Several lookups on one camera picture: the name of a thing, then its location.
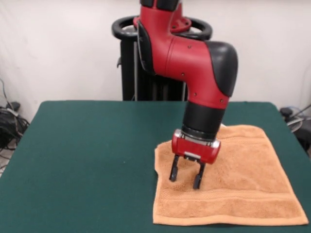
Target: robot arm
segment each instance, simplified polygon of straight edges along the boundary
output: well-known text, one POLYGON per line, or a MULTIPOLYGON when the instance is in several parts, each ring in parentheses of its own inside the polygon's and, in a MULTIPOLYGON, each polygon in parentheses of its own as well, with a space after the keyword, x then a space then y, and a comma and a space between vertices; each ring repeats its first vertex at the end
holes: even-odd
POLYGON ((170 180, 177 176, 180 156, 201 165, 194 188, 199 188, 206 163, 214 163, 221 143, 216 134, 232 96, 238 57, 228 43, 188 39, 171 33, 179 0, 141 0, 138 50, 143 68, 154 75, 183 81, 188 102, 181 130, 172 139, 175 159, 170 180))

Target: towel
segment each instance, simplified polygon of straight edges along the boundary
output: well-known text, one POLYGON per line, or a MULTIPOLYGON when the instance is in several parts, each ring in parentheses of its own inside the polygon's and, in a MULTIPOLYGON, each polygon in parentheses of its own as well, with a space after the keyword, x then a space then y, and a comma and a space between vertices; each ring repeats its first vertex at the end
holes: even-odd
POLYGON ((174 158, 171 141, 157 146, 154 224, 289 226, 309 223, 261 128, 221 127, 217 138, 222 142, 221 150, 215 163, 206 165, 198 190, 192 186, 199 164, 180 158, 177 180, 171 182, 174 158))

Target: black handle ring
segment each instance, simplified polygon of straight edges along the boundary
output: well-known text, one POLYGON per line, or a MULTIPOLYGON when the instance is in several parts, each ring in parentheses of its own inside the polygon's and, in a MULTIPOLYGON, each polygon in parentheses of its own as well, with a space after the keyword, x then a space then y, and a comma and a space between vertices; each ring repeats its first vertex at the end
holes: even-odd
MULTIPOLYGON (((130 40, 137 41, 137 32, 127 32, 123 30, 123 28, 127 26, 133 25, 133 20, 137 16, 129 16, 116 20, 112 24, 112 34, 120 40, 130 40)), ((184 33, 176 33, 175 35, 186 37, 194 40, 210 40, 212 37, 213 29, 212 27, 199 19, 196 18, 188 18, 192 21, 192 27, 201 30, 199 33, 194 32, 184 32, 184 33)))
POLYGON ((137 16, 129 16, 116 20, 112 24, 112 34, 120 40, 137 41, 137 32, 127 32, 123 28, 133 25, 133 20, 137 16))

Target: table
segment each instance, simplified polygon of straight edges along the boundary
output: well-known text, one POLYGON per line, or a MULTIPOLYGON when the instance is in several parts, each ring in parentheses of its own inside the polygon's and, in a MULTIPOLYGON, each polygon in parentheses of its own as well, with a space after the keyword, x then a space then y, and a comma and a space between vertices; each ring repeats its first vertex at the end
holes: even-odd
MULTIPOLYGON (((1 232, 311 232, 310 225, 154 225, 154 149, 180 128, 184 106, 184 102, 42 103, 0 179, 1 232)), ((276 107, 232 102, 224 124, 251 124, 266 131, 311 220, 311 163, 276 107)))

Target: white wall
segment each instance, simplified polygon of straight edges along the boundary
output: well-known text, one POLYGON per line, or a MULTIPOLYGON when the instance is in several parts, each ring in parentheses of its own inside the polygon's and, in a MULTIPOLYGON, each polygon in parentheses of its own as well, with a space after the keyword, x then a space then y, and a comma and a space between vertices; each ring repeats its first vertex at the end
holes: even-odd
MULTIPOLYGON (((44 100, 121 100, 115 19, 139 0, 0 0, 0 75, 32 119, 44 100)), ((240 69, 232 100, 303 107, 311 101, 311 1, 184 0, 233 44, 240 69)))

